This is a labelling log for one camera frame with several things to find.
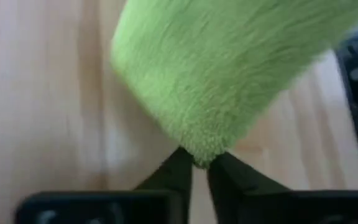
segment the green microfiber cloth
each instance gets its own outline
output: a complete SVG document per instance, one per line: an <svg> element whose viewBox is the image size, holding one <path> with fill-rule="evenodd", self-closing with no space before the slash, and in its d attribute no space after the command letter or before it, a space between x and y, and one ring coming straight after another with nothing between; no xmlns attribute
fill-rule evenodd
<svg viewBox="0 0 358 224"><path fill-rule="evenodd" d="M357 21L358 0L128 0L112 64L208 165Z"/></svg>

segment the wooden surface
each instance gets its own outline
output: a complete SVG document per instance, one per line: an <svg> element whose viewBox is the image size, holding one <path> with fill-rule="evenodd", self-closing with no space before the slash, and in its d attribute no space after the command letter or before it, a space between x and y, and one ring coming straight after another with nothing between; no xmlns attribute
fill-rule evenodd
<svg viewBox="0 0 358 224"><path fill-rule="evenodd" d="M131 189L175 149L109 68L124 0L0 0L0 224L43 190ZM294 189L358 189L332 53L281 94L234 154ZM192 223L213 223L194 172Z"/></svg>

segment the green fur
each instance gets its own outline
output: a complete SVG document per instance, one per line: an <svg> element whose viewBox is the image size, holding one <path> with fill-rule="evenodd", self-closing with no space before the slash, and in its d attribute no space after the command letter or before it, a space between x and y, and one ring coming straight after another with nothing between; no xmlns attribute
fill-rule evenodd
<svg viewBox="0 0 358 224"><path fill-rule="evenodd" d="M357 19L358 0L129 0L112 63L208 164Z"/></svg>

